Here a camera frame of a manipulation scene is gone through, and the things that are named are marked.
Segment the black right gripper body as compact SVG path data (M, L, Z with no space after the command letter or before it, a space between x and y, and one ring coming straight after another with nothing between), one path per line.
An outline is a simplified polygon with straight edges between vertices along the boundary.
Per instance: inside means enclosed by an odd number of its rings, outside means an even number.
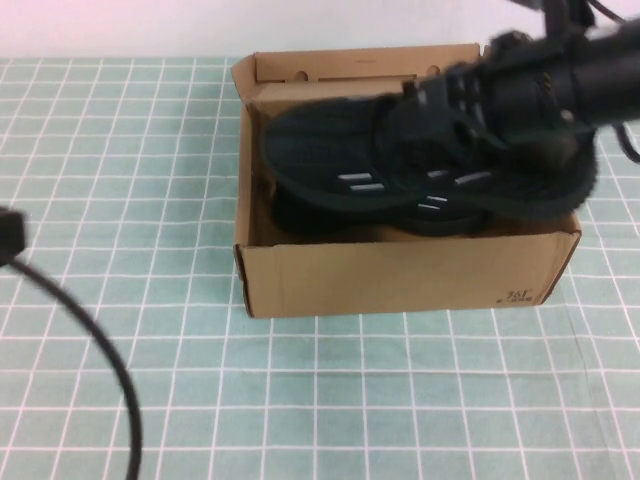
M538 40L520 31L493 38L480 67L485 138L509 150L563 142L591 149L587 83L596 52L580 30Z

